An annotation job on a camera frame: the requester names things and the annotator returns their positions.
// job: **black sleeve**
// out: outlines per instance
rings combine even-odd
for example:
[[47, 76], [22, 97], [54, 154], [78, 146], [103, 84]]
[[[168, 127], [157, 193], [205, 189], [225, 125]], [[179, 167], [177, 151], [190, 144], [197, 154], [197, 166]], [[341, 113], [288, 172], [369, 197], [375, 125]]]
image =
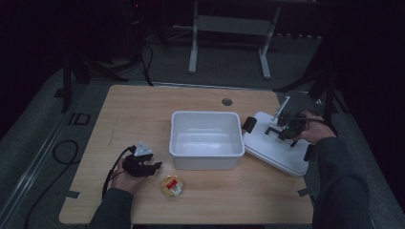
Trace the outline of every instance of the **black sleeve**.
[[320, 140], [315, 150], [321, 192], [315, 203], [312, 227], [373, 228], [369, 187], [353, 165], [345, 144], [337, 137], [328, 137]]
[[120, 189], [109, 189], [98, 206], [89, 229], [131, 228], [131, 208], [134, 196]]

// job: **white lid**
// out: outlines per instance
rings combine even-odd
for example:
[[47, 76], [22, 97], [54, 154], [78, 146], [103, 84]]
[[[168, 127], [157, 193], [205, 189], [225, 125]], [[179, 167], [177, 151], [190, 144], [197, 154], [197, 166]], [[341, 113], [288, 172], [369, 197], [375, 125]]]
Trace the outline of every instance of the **white lid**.
[[291, 147], [291, 140], [283, 141], [273, 132], [265, 134], [268, 124], [272, 122], [272, 115], [259, 112], [254, 117], [257, 123], [253, 131], [244, 135], [246, 151], [292, 176], [302, 177], [309, 166], [308, 162], [304, 161], [309, 143], [299, 140]]

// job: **floor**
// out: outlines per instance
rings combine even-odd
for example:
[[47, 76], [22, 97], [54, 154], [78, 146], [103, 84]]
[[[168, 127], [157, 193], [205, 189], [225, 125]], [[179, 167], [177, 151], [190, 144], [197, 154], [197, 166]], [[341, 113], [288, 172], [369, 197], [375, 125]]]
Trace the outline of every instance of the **floor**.
[[[229, 46], [227, 41], [220, 42], [224, 48], [219, 48], [219, 44], [212, 45], [210, 42], [202, 42], [197, 72], [189, 74], [187, 72], [190, 54], [189, 33], [179, 31], [179, 34], [183, 33], [184, 36], [181, 36], [180, 39], [174, 38], [168, 48], [164, 48], [159, 42], [156, 42], [154, 37], [148, 39], [148, 45], [153, 51], [153, 58], [149, 49], [144, 50], [144, 58], [152, 58], [149, 73], [156, 86], [181, 85], [272, 90], [299, 79], [320, 42], [320, 40], [308, 38], [293, 40], [289, 37], [275, 37], [267, 54], [273, 76], [269, 80], [264, 80], [261, 75], [257, 50], [235, 48]], [[126, 84], [146, 85], [142, 68], [135, 67], [123, 71], [119, 75], [130, 79]], [[93, 73], [89, 85], [78, 84], [74, 81], [73, 104], [67, 113], [62, 114], [60, 112], [62, 99], [53, 97], [54, 92], [62, 87], [62, 71], [59, 71], [49, 78], [38, 95], [32, 99], [32, 103], [26, 111], [2, 139], [0, 156], [4, 160], [0, 162], [2, 171], [0, 178], [4, 185], [2, 185], [1, 191], [1, 205], [6, 206], [4, 203], [8, 203], [12, 194], [15, 194], [15, 188], [18, 188], [19, 182], [26, 182], [28, 185], [26, 188], [20, 187], [21, 195], [13, 198], [11, 204], [7, 205], [11, 206], [12, 211], [1, 212], [1, 219], [7, 219], [8, 228], [24, 228], [28, 216], [30, 216], [30, 228], [85, 228], [85, 225], [64, 225], [58, 221], [58, 213], [75, 176], [77, 165], [72, 165], [42, 198], [40, 196], [66, 168], [66, 165], [60, 164], [54, 159], [52, 148], [59, 142], [73, 139], [77, 142], [78, 149], [73, 144], [62, 144], [57, 148], [57, 154], [63, 160], [69, 161], [77, 151], [76, 159], [80, 159], [96, 124], [103, 100], [109, 87], [114, 84], [117, 82], [96, 73]], [[291, 101], [286, 109], [292, 112], [313, 109], [322, 113], [323, 99], [310, 99], [306, 93], [310, 86], [309, 83], [288, 94], [278, 94], [279, 99], [282, 101], [286, 95], [290, 95]], [[336, 96], [341, 97], [339, 92], [336, 92]], [[333, 124], [341, 138], [347, 142], [348, 148], [352, 150], [353, 159], [370, 183], [371, 213], [375, 228], [404, 228], [405, 217], [395, 203], [356, 121], [350, 114], [344, 112], [343, 107], [340, 107], [336, 100], [333, 111]], [[74, 114], [88, 115], [89, 123], [75, 125], [71, 121]], [[41, 161], [41, 166], [36, 170], [33, 169], [35, 174], [24, 174], [28, 168], [31, 168], [30, 166], [35, 160]], [[316, 168], [316, 164], [311, 163], [305, 176], [306, 184], [315, 191], [319, 190]], [[310, 225], [265, 225], [265, 227], [310, 228]], [[149, 225], [148, 228], [177, 227]]]

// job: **metal stand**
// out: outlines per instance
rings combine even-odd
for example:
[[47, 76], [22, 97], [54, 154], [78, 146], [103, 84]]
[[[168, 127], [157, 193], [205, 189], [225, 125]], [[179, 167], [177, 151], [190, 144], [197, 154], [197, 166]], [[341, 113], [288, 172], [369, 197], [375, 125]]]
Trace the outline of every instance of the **metal stand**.
[[281, 8], [276, 8], [274, 16], [271, 21], [256, 20], [256, 19], [242, 19], [220, 16], [199, 15], [198, 9], [199, 1], [194, 1], [194, 21], [193, 21], [193, 45], [191, 47], [190, 63], [188, 66], [189, 73], [195, 73], [197, 69], [197, 55], [198, 55], [198, 31], [219, 31], [219, 32], [232, 32], [252, 35], [265, 35], [266, 42], [264, 46], [259, 49], [259, 58], [262, 65], [263, 77], [270, 79], [270, 70], [266, 58], [267, 50], [270, 45], [271, 37], [273, 36], [277, 19], [280, 14]]

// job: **white container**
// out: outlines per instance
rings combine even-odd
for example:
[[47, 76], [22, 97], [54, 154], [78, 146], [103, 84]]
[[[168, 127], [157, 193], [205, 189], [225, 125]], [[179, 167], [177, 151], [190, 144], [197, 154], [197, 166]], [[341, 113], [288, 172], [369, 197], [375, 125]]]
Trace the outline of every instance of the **white container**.
[[238, 115], [174, 112], [169, 152], [176, 169], [233, 169], [245, 153]]

